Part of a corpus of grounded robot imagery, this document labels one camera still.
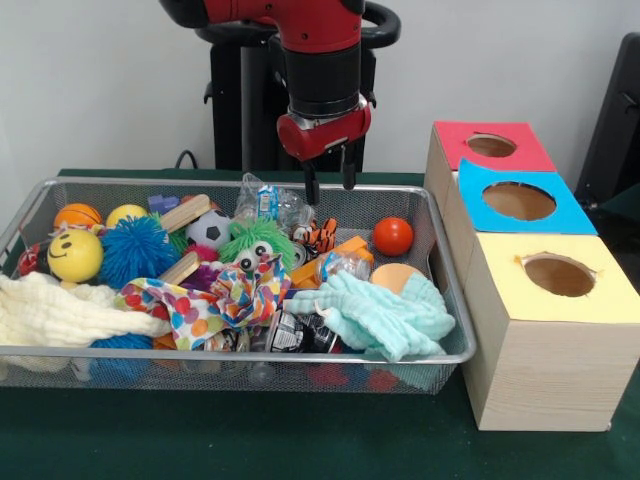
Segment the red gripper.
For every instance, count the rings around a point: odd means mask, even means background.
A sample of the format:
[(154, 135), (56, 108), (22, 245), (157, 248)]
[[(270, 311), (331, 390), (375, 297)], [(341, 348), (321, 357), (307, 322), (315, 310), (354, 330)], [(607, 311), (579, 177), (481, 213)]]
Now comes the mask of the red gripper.
[(278, 118), (276, 130), (284, 150), (303, 163), (306, 199), (309, 205), (319, 202), (319, 182), (311, 159), (341, 146), (342, 184), (352, 190), (356, 184), (354, 141), (369, 130), (372, 104), (360, 98), (356, 108), (345, 115), (328, 119), (307, 119), (294, 113)]

